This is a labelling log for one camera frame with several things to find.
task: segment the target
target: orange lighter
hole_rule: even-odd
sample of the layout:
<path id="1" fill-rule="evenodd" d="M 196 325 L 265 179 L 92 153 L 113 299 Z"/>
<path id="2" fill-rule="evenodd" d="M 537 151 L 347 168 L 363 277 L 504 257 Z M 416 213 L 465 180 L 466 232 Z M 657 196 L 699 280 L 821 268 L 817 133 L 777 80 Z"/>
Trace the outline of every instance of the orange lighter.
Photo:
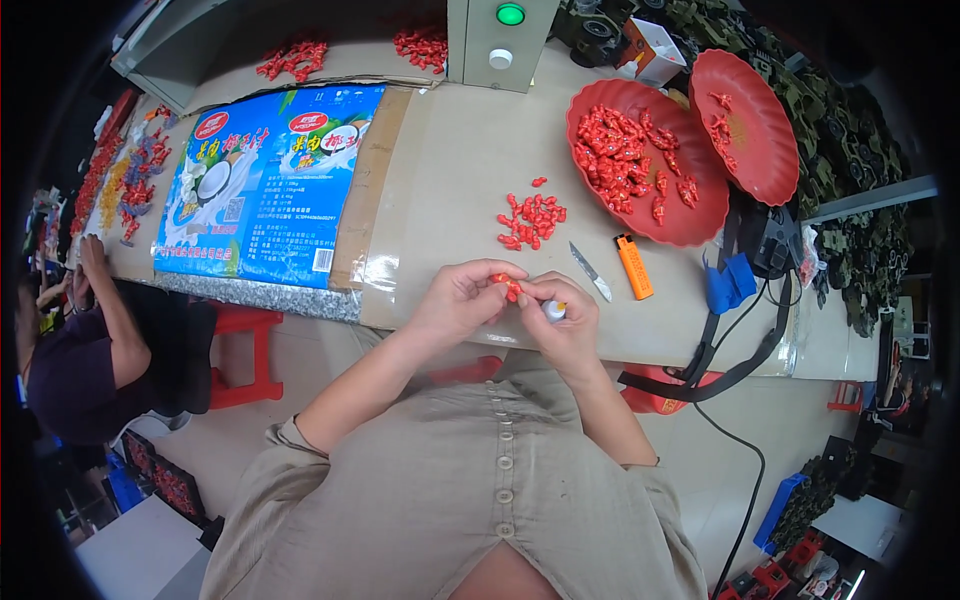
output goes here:
<path id="1" fill-rule="evenodd" d="M 616 243 L 617 253 L 620 254 L 620 260 L 627 271 L 630 286 L 634 288 L 636 299 L 643 300 L 653 296 L 654 286 L 650 284 L 650 277 L 647 276 L 647 270 L 643 267 L 643 260 L 640 259 L 640 252 L 636 249 L 634 238 L 629 233 L 624 233 L 614 237 L 613 242 Z"/>

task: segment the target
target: table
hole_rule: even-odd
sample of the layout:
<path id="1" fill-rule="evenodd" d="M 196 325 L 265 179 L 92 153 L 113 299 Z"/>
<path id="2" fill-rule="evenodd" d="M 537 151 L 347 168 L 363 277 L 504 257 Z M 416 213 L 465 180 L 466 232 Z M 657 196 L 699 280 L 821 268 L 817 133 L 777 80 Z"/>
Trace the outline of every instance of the table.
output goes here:
<path id="1" fill-rule="evenodd" d="M 507 258 L 532 274 L 557 270 L 572 276 L 598 298 L 601 358 L 685 366 L 708 313 L 701 256 L 706 252 L 715 265 L 718 247 L 708 242 L 701 248 L 676 249 L 638 240 L 656 293 L 644 301 L 634 300 L 612 242 L 622 231 L 588 197 L 572 168 L 564 138 L 569 98 L 584 84 L 611 76 L 610 69 L 575 65 L 568 49 L 553 40 L 544 48 L 535 85 L 528 94 L 460 84 L 441 84 L 425 93 L 407 92 L 389 166 L 385 174 L 381 172 L 383 161 L 373 169 L 383 177 L 382 192 L 369 250 L 353 257 L 348 282 L 352 289 L 346 292 L 155 273 L 150 240 L 159 227 L 159 207 L 141 220 L 133 249 L 119 246 L 113 231 L 105 232 L 112 267 L 120 277 L 171 290 L 394 329 L 406 322 L 429 279 L 443 264 L 479 256 Z M 139 122 L 142 114 L 154 107 L 151 101 L 141 101 L 132 122 Z M 181 152 L 195 120 L 187 118 L 169 132 L 172 156 Z M 374 152 L 368 142 L 365 140 L 361 156 Z M 151 181 L 157 188 L 157 203 L 169 189 L 172 164 Z M 505 195 L 527 195 L 530 181 L 541 176 L 549 178 L 541 191 L 556 195 L 567 207 L 567 222 L 557 227 L 538 252 L 529 248 L 505 251 L 495 240 L 502 230 L 495 216 L 506 209 Z M 360 185 L 369 184 L 361 181 Z M 342 227 L 350 228 L 346 215 Z M 610 284 L 613 303 L 599 299 L 570 257 L 568 240 Z M 780 286 L 781 282 L 771 284 L 776 298 Z M 721 317 L 718 336 L 751 301 Z M 776 312 L 769 300 L 761 300 L 724 343 L 712 370 L 725 371 L 752 355 L 773 326 Z M 859 338 L 847 327 L 846 315 L 839 293 L 828 296 L 823 310 L 817 308 L 814 294 L 804 294 L 791 309 L 783 338 L 754 374 L 874 379 L 878 340 Z M 534 346 L 514 309 L 508 310 L 498 325 L 479 330 L 473 341 L 513 348 Z"/>

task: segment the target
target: beige shirt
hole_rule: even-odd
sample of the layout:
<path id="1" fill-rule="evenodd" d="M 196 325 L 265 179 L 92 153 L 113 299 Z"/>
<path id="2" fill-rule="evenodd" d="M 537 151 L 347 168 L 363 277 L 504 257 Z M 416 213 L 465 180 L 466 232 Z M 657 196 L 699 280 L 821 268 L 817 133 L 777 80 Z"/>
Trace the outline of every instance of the beige shirt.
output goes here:
<path id="1" fill-rule="evenodd" d="M 502 541 L 561 598 L 706 598 L 665 470 L 615 463 L 527 374 L 402 400 L 329 457 L 272 426 L 201 600 L 445 599 Z"/>

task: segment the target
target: white glue bottle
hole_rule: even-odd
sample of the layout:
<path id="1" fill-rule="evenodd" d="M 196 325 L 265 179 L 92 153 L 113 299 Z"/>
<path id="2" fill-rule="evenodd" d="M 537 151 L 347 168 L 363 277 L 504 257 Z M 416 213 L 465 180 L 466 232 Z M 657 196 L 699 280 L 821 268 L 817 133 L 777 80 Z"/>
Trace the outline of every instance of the white glue bottle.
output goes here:
<path id="1" fill-rule="evenodd" d="M 556 323 L 566 314 L 566 302 L 548 300 L 541 304 L 540 308 L 543 309 L 543 314 L 546 315 L 546 321 L 548 323 Z"/>

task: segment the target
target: red scalloped tray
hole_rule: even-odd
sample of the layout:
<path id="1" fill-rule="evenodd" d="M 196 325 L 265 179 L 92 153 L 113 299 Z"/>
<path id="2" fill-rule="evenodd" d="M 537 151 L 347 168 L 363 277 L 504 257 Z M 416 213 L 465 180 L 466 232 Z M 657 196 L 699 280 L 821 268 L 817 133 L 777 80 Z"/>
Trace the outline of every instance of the red scalloped tray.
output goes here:
<path id="1" fill-rule="evenodd" d="M 797 138 L 774 90 L 753 67 L 723 50 L 706 50 L 690 73 L 690 110 L 703 126 L 719 166 L 743 191 L 770 206 L 790 201 L 800 178 Z M 727 114 L 709 92 L 730 94 L 733 112 Z M 736 172 L 713 149 L 707 133 L 713 115 L 727 115 L 731 128 L 730 156 Z"/>
<path id="2" fill-rule="evenodd" d="M 720 170 L 716 164 L 716 153 L 712 144 L 704 140 L 703 132 L 692 115 L 659 90 L 640 82 L 607 79 L 585 85 L 570 99 L 570 108 L 566 111 L 566 141 L 571 157 L 574 157 L 573 148 L 577 142 L 580 117 L 599 104 L 616 108 L 634 120 L 639 118 L 644 108 L 648 108 L 655 126 L 671 130 L 680 141 L 677 163 L 685 175 L 697 178 L 700 202 L 696 208 L 690 208 L 680 200 L 676 186 L 677 177 L 666 166 L 662 152 L 648 143 L 644 154 L 653 158 L 648 181 L 651 185 L 654 184 L 654 175 L 658 170 L 668 173 L 670 177 L 663 227 L 660 227 L 653 217 L 652 204 L 656 191 L 642 198 L 633 198 L 634 214 L 614 212 L 590 185 L 587 173 L 574 162 L 580 178 L 597 204 L 603 206 L 623 227 L 655 242 L 686 248 L 700 246 L 713 239 L 730 210 L 730 188 L 727 187 L 726 172 Z"/>

